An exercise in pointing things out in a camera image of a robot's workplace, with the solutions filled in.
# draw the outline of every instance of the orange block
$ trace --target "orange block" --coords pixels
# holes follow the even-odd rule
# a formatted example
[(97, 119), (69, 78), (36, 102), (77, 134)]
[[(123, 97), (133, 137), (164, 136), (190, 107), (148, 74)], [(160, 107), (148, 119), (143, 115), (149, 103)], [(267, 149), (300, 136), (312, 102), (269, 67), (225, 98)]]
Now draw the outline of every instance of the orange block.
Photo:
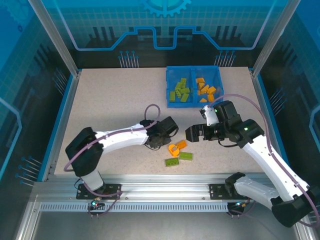
[(181, 150), (181, 149), (183, 149), (183, 148), (185, 148), (185, 147), (187, 146), (187, 142), (186, 142), (185, 140), (182, 140), (182, 141), (178, 142), (178, 143), (176, 144), (176, 146), (177, 146), (177, 148), (178, 148), (179, 150)]
[(209, 85), (205, 85), (205, 86), (200, 90), (200, 93), (201, 93), (201, 94), (205, 94), (205, 93), (207, 92), (208, 88), (209, 88)]
[(199, 82), (199, 83), (198, 83), (198, 89), (199, 89), (199, 90), (203, 89), (204, 86), (205, 86), (205, 83), (204, 83), (204, 82)]
[(178, 148), (175, 144), (170, 144), (170, 145), (168, 146), (168, 149), (169, 149), (170, 154), (171, 154), (174, 158), (176, 158), (176, 157), (179, 156), (180, 150), (179, 150), (179, 148)]
[(208, 94), (215, 94), (216, 91), (217, 91), (217, 89), (216, 89), (214, 86), (209, 87), (209, 88), (206, 90), (206, 92), (207, 92)]
[(208, 94), (208, 100), (209, 102), (213, 102), (215, 100), (215, 97), (213, 94)]
[(196, 83), (205, 83), (205, 79), (203, 77), (199, 77), (195, 79)]

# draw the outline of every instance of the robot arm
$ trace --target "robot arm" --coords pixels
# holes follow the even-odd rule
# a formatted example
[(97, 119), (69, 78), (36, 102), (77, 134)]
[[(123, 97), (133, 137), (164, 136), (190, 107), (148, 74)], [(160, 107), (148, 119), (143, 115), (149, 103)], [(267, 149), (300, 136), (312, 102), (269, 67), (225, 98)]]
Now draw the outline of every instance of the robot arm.
[[(275, 186), (275, 189), (267, 187), (238, 172), (225, 180), (225, 188), (229, 193), (246, 196), (263, 204), (271, 209), (277, 220), (286, 227), (293, 226), (312, 211), (311, 205), (301, 190), (270, 155), (264, 131), (255, 121), (252, 119), (242, 121), (231, 101), (218, 103), (213, 109), (205, 106), (200, 113), (207, 124), (189, 127), (185, 131), (188, 141), (198, 142), (199, 136), (209, 141), (223, 141), (228, 138), (260, 165)], [(273, 148), (271, 149), (312, 201), (317, 203), (320, 199), (320, 189), (317, 186), (310, 187), (292, 171)]]
[[(92, 191), (102, 194), (105, 190), (105, 184), (97, 170), (97, 165), (102, 155), (133, 145), (147, 145), (151, 149), (158, 149), (170, 143), (171, 137), (179, 130), (170, 116), (158, 121), (148, 129), (143, 129), (153, 122), (152, 120), (142, 120), (131, 127), (116, 130), (117, 134), (108, 136), (93, 144), (72, 163), (75, 175), (80, 177)], [(94, 132), (91, 127), (86, 127), (66, 147), (65, 152), (71, 160), (84, 146), (113, 132), (115, 131)]]

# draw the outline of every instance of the black mounting plate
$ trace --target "black mounting plate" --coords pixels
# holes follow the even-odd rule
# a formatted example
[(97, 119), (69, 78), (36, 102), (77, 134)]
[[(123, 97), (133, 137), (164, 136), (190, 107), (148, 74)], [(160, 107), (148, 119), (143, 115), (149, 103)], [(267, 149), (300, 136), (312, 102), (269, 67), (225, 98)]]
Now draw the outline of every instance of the black mounting plate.
[(239, 194), (229, 195), (224, 184), (209, 184), (211, 200), (247, 200), (248, 197)]
[[(105, 192), (102, 194), (115, 194), (121, 191), (121, 184), (105, 184)], [(97, 196), (90, 193), (85, 185), (79, 184), (78, 191), (76, 193), (76, 199), (78, 200), (93, 200)], [(109, 196), (109, 197), (102, 197), (103, 200), (116, 200), (117, 195)]]

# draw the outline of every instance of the lego brick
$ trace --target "lego brick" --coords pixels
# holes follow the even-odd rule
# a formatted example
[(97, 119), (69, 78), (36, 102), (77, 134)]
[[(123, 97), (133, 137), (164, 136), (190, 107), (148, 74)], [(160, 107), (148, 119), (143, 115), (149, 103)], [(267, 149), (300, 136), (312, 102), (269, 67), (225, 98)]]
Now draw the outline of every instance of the lego brick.
[(198, 89), (199, 89), (199, 90), (203, 89), (204, 86), (205, 86), (205, 83), (204, 83), (204, 82), (199, 82), (199, 83), (198, 83)]
[(179, 92), (181, 93), (181, 94), (188, 94), (188, 93), (190, 93), (190, 89), (187, 87), (187, 88), (181, 88), (180, 90), (179, 90)]
[(205, 79), (203, 77), (199, 77), (195, 79), (196, 83), (205, 83)]
[(208, 94), (208, 101), (213, 102), (215, 100), (215, 97), (213, 94)]
[(175, 90), (176, 96), (180, 99), (182, 94), (180, 93), (179, 89)]
[(181, 97), (180, 102), (185, 103), (188, 100), (189, 94), (188, 93), (184, 93)]
[(205, 94), (205, 93), (207, 92), (208, 88), (209, 88), (209, 85), (205, 85), (205, 86), (200, 90), (200, 93), (201, 93), (201, 94)]
[(170, 103), (174, 103), (176, 101), (176, 93), (174, 91), (171, 91), (170, 92), (170, 96), (169, 96), (169, 100), (170, 100)]
[(175, 144), (170, 144), (168, 146), (168, 150), (169, 150), (170, 154), (172, 155), (172, 157), (178, 157), (179, 156), (180, 150)]
[(206, 92), (207, 92), (208, 94), (215, 94), (216, 91), (217, 91), (217, 89), (216, 89), (214, 86), (209, 87), (209, 88), (206, 90)]
[(179, 159), (191, 161), (193, 159), (193, 156), (194, 155), (190, 152), (180, 152)]
[(182, 141), (180, 141), (180, 142), (178, 142), (178, 143), (176, 144), (176, 147), (177, 147), (179, 150), (185, 148), (186, 146), (187, 146), (187, 142), (186, 142), (185, 140), (182, 140)]
[(180, 89), (180, 88), (181, 88), (181, 85), (182, 85), (182, 82), (178, 82), (178, 83), (175, 85), (174, 90)]
[(166, 167), (172, 167), (172, 166), (179, 165), (179, 159), (177, 157), (166, 159), (166, 160), (164, 160), (164, 162), (165, 162)]

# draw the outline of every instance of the metal floor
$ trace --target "metal floor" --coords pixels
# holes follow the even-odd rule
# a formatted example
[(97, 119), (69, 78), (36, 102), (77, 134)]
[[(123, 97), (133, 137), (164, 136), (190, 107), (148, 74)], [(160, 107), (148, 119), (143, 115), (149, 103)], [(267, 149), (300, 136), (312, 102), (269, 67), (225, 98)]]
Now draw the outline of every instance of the metal floor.
[(293, 228), (276, 221), (270, 210), (257, 204), (256, 219), (226, 213), (108, 213), (91, 219), (81, 212), (42, 212), (33, 240), (294, 240)]

